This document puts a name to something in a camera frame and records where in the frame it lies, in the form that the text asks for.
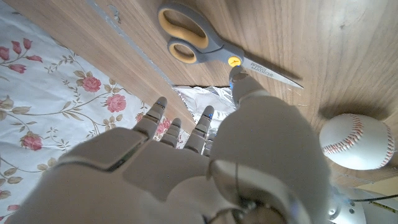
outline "scissor handle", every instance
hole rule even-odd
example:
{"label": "scissor handle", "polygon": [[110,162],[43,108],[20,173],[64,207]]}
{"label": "scissor handle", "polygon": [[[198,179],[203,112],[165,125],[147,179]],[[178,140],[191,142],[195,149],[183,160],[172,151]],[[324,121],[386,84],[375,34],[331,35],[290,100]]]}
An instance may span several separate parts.
{"label": "scissor handle", "polygon": [[[166,11],[176,11],[187,16],[198,25],[205,37],[200,37],[186,28],[171,24],[164,15]],[[223,45],[224,41],[220,39],[206,18],[183,4],[168,2],[161,5],[158,9],[158,19],[160,25],[168,34],[191,43],[202,53],[214,51]]]}
{"label": "scissor handle", "polygon": [[[183,54],[178,50],[176,50],[175,47],[178,45],[182,45],[190,49],[193,53],[193,56]],[[207,61],[205,54],[199,52],[192,44],[182,39],[172,37],[167,43],[167,49],[169,50],[170,54],[173,55],[173,57],[175,57],[177,60],[183,63],[194,64],[194,63],[202,63]]]}

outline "wood grain surface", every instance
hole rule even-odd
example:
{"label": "wood grain surface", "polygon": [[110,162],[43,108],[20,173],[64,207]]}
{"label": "wood grain surface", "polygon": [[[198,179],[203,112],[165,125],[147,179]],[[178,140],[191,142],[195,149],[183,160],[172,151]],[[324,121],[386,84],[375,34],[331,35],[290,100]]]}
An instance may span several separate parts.
{"label": "wood grain surface", "polygon": [[[170,117],[186,111],[176,98],[170,100],[174,94],[170,87],[112,34],[85,1],[6,2],[144,101],[153,103],[158,95],[165,95],[169,105],[174,104],[171,111],[169,108]],[[176,85],[228,85],[228,65],[217,61],[185,65],[168,53],[170,37],[157,21],[162,2],[96,0],[111,18],[108,5],[118,9],[118,26]],[[272,95],[297,106],[317,132],[338,114],[357,113],[385,122],[398,139],[398,1],[183,2],[200,11],[224,40],[242,47],[247,56],[304,86],[299,90],[249,72]],[[111,63],[103,65],[106,60]],[[378,170],[349,170],[332,161],[329,164],[333,181],[347,186],[398,175],[397,155]]]}

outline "pink rose pattern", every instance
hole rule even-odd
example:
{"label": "pink rose pattern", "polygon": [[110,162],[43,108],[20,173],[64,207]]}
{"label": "pink rose pattern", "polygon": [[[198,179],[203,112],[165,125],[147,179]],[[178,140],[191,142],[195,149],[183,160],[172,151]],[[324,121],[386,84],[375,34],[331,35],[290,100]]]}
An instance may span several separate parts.
{"label": "pink rose pattern", "polygon": [[95,93],[100,90],[101,81],[95,77],[85,77],[83,79],[83,88],[88,91]]}
{"label": "pink rose pattern", "polygon": [[8,205],[7,211],[15,211],[19,208],[19,205]]}
{"label": "pink rose pattern", "polygon": [[14,50],[15,53],[20,54],[22,52],[21,45],[19,44],[18,41],[11,41],[12,43],[12,49]]}
{"label": "pink rose pattern", "polygon": [[38,134],[34,134],[32,131],[28,131],[27,134],[20,140],[22,147],[28,147],[33,151],[37,151],[42,148],[42,139]]}
{"label": "pink rose pattern", "polygon": [[125,97],[120,94],[115,94],[114,96],[108,97],[106,100],[106,105],[110,112],[119,112],[126,108]]}
{"label": "pink rose pattern", "polygon": [[24,47],[25,47],[25,49],[29,50],[31,45],[32,45],[32,41],[24,38]]}
{"label": "pink rose pattern", "polygon": [[14,71],[16,71],[16,72],[19,72],[19,73],[21,73],[21,74],[24,73],[24,71],[26,70],[25,67],[26,67],[25,65],[20,65],[20,64],[8,65],[8,68],[9,68],[9,69],[14,70]]}
{"label": "pink rose pattern", "polygon": [[34,61],[36,61],[36,62],[42,62],[42,63],[43,63],[42,58],[39,57],[39,56],[37,56],[37,55],[26,56],[26,59],[28,59],[28,60],[34,60]]}
{"label": "pink rose pattern", "polygon": [[0,47],[0,57],[3,60],[9,60],[10,59],[10,50],[5,47]]}
{"label": "pink rose pattern", "polygon": [[20,74],[23,74],[26,71],[26,66],[22,64],[11,64],[12,62],[15,62],[21,58],[26,58],[27,60],[32,60],[36,62],[42,62],[43,60],[41,57],[37,55],[33,56],[25,56],[26,52],[32,47],[32,41],[29,39],[24,38],[24,47],[25,47],[25,52],[21,55],[22,53],[22,48],[21,44],[18,41],[11,41],[12,43],[12,49],[13,51],[18,54],[17,58],[14,60],[10,60],[10,50],[7,47],[0,46],[0,58],[3,59],[3,62],[0,63],[0,66],[7,67],[15,72],[18,72]]}
{"label": "pink rose pattern", "polygon": [[169,119],[165,118],[163,120],[163,122],[161,122],[158,125],[156,133],[157,134],[163,134],[166,130],[168,130],[168,128],[170,127],[171,124],[172,124],[172,122]]}
{"label": "pink rose pattern", "polygon": [[144,112],[137,114],[137,116],[136,116],[137,123],[138,123],[138,121],[140,121],[142,119],[143,116],[144,116]]}

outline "crumpled foil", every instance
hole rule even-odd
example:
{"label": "crumpled foil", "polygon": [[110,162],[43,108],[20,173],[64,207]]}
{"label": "crumpled foil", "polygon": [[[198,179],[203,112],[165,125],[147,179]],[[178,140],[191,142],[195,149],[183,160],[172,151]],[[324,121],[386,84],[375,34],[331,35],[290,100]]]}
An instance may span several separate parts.
{"label": "crumpled foil", "polygon": [[181,97],[196,123],[208,105],[214,107],[215,112],[208,134],[217,133],[221,122],[236,110],[230,88],[175,86],[173,89]]}

